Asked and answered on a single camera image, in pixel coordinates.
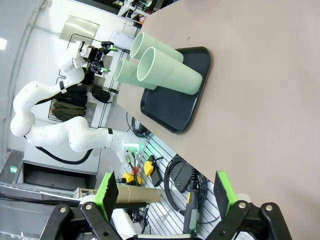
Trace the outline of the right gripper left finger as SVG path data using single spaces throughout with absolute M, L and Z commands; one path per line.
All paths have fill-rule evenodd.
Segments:
M 81 234 L 92 233 L 96 240 L 120 240 L 122 237 L 110 223 L 118 195 L 115 173 L 107 173 L 93 200 L 75 208 L 67 204 L 54 207 L 46 223 L 46 238 L 76 240 Z

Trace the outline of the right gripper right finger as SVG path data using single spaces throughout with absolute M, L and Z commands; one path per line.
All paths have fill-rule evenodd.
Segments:
M 238 199 L 225 171 L 216 172 L 213 192 L 221 220 L 206 237 L 208 240 L 234 240 L 241 232 L 255 240 L 292 239 L 280 207 L 274 202 L 257 207 Z

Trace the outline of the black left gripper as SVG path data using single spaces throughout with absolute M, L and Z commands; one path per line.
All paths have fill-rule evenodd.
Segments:
M 90 47 L 89 50 L 86 62 L 88 63 L 88 67 L 91 67 L 91 71 L 98 75 L 109 73 L 110 70 L 105 68 L 102 58 L 104 54 L 115 50 L 114 44 L 112 42 L 102 42 L 100 48 Z

